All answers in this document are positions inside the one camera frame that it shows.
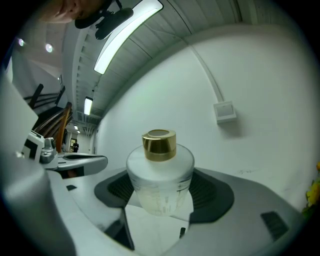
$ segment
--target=fluorescent light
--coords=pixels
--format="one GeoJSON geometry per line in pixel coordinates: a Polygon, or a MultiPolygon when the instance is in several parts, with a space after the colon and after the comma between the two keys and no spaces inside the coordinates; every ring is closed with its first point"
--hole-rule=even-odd
{"type": "Polygon", "coordinates": [[[91,110],[91,105],[92,105],[92,101],[94,99],[93,98],[89,98],[89,97],[85,97],[84,100],[84,114],[85,115],[90,115],[90,110],[91,110]]]}
{"type": "Polygon", "coordinates": [[[51,44],[47,43],[47,44],[45,45],[45,49],[46,49],[46,51],[47,51],[48,53],[52,53],[52,51],[53,51],[54,48],[52,47],[51,44]]]}
{"type": "Polygon", "coordinates": [[[25,45],[25,41],[23,41],[21,38],[18,40],[18,43],[21,47],[25,45]]]}
{"type": "Polygon", "coordinates": [[[133,16],[119,25],[105,42],[94,70],[104,74],[114,55],[126,39],[149,17],[164,6],[158,0],[143,0],[133,8],[133,16]]]}

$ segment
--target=cable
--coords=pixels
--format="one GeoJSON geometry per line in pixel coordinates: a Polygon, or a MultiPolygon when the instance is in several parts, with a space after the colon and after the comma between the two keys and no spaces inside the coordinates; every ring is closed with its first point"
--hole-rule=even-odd
{"type": "Polygon", "coordinates": [[[152,30],[152,31],[155,31],[155,32],[158,32],[158,33],[163,33],[163,34],[167,34],[169,36],[172,36],[174,38],[178,38],[179,40],[183,41],[187,46],[189,46],[193,52],[193,54],[195,55],[195,57],[197,58],[197,60],[199,61],[200,65],[202,66],[206,76],[208,77],[211,85],[212,85],[212,88],[213,88],[213,91],[214,91],[214,94],[215,94],[215,97],[216,97],[216,100],[220,103],[220,102],[224,102],[224,97],[218,87],[218,84],[214,78],[214,76],[212,75],[212,73],[210,72],[208,66],[206,65],[206,63],[204,62],[204,60],[201,58],[201,56],[199,55],[199,53],[196,51],[196,49],[191,45],[189,44],[185,39],[175,35],[175,34],[171,34],[169,32],[165,32],[165,31],[160,31],[160,30],[157,30],[157,29],[153,29],[152,27],[148,26],[147,24],[144,24],[148,29],[152,30]]]}

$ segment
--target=black rubber pad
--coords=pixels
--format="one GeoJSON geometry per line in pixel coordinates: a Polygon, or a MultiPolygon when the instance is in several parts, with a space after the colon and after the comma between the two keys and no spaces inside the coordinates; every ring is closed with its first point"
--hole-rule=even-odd
{"type": "Polygon", "coordinates": [[[186,228],[185,228],[185,227],[182,227],[182,228],[180,229],[180,236],[179,236],[179,238],[182,238],[185,233],[186,233],[186,228]]]}
{"type": "Polygon", "coordinates": [[[77,188],[77,187],[74,186],[74,185],[68,185],[68,186],[66,186],[66,189],[67,189],[68,191],[75,190],[76,188],[77,188]]]}
{"type": "Polygon", "coordinates": [[[274,241],[278,240],[289,230],[285,222],[274,211],[262,213],[261,218],[274,241]]]}

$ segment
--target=wall outlet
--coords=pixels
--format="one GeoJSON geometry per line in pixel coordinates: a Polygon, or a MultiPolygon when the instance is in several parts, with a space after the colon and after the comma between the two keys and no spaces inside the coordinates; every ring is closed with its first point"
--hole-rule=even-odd
{"type": "Polygon", "coordinates": [[[213,104],[213,108],[217,124],[231,122],[237,119],[236,111],[232,101],[224,101],[213,104]]]}

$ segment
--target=white jar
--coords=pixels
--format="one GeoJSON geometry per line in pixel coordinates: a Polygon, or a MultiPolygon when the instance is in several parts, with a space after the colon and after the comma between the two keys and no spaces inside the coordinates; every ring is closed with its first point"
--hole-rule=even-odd
{"type": "Polygon", "coordinates": [[[195,160],[176,144],[172,130],[152,130],[130,153],[126,168],[142,207],[156,216],[170,216],[184,203],[195,160]]]}

